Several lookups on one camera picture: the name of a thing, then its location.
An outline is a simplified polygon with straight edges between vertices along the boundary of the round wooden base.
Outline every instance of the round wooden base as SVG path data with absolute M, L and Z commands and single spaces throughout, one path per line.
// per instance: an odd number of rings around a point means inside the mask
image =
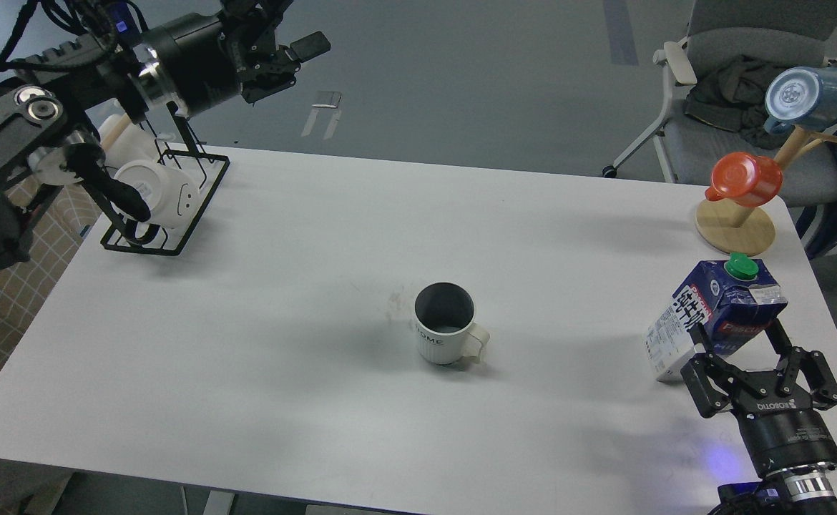
M 727 222 L 736 215 L 740 206 L 729 199 L 702 201 L 695 210 L 695 225 L 702 237 L 723 252 L 742 252 L 756 255 L 771 247 L 775 241 L 775 225 L 765 211 L 755 208 L 752 215 L 739 227 Z

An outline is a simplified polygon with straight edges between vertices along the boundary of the blue mug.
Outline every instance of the blue mug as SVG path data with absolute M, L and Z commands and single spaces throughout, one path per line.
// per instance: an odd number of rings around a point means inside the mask
M 778 75 L 765 92 L 765 131 L 793 126 L 821 132 L 837 124 L 837 68 L 798 66 Z

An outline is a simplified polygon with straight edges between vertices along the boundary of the black dish rack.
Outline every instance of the black dish rack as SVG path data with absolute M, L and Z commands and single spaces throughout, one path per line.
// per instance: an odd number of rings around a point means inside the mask
M 183 251 L 183 247 L 186 247 L 187 241 L 192 237 L 193 230 L 195 230 L 196 224 L 209 206 L 209 201 L 215 194 L 216 189 L 222 183 L 222 178 L 225 176 L 231 160 L 227 156 L 206 152 L 205 147 L 202 146 L 199 137 L 196 137 L 196 133 L 187 123 L 186 118 L 174 114 L 173 110 L 171 110 L 171 118 L 174 120 L 177 131 L 180 132 L 180 138 L 183 140 L 186 150 L 171 149 L 167 141 L 162 141 L 157 137 L 158 134 L 154 127 L 151 127 L 150 122 L 143 122 L 139 126 L 155 136 L 158 163 L 202 176 L 200 194 L 204 193 L 205 197 L 200 203 L 199 210 L 185 229 L 174 231 L 175 234 L 171 235 L 166 228 L 160 225 L 140 224 L 140 222 L 124 218 L 118 212 L 104 209 L 104 213 L 111 221 L 110 228 L 101 238 L 101 245 L 107 250 L 131 252 L 133 254 L 179 255 Z M 137 231 L 140 231 L 140 229 L 143 234 L 137 235 Z

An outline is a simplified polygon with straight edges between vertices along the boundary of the chair armrest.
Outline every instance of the chair armrest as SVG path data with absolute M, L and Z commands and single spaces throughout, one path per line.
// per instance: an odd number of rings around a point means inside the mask
M 692 63 L 686 56 L 686 50 L 682 48 L 682 42 L 667 41 L 663 44 L 662 50 L 654 52 L 654 64 L 670 65 L 670 71 L 676 79 L 676 84 L 689 86 L 699 82 L 692 69 Z

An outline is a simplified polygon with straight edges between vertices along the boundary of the gripper logo text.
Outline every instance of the gripper logo text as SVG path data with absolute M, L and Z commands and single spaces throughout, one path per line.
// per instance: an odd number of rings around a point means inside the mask
M 756 404 L 756 408 L 759 410 L 787 410 L 787 408 L 791 408 L 791 410 L 795 410 L 797 408 L 797 403 L 794 402 L 793 398 L 787 402 L 768 402 L 768 404 Z

